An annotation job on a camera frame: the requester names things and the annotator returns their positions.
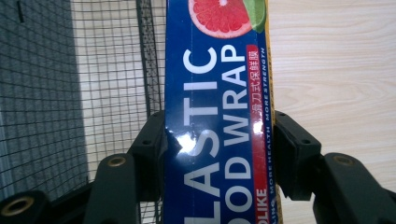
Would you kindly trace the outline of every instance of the light wood surface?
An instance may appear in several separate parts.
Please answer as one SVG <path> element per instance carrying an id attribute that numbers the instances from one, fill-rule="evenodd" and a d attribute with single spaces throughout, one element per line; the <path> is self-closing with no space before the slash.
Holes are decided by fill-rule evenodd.
<path id="1" fill-rule="evenodd" d="M 269 4 L 276 109 L 396 191 L 396 1 Z M 285 223 L 316 223 L 312 202 L 282 205 Z"/>

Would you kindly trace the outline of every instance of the blue box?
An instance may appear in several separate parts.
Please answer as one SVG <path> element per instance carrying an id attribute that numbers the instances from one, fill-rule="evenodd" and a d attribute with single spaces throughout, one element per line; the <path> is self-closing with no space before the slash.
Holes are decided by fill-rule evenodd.
<path id="1" fill-rule="evenodd" d="M 278 223 L 263 1 L 168 0 L 165 224 Z"/>

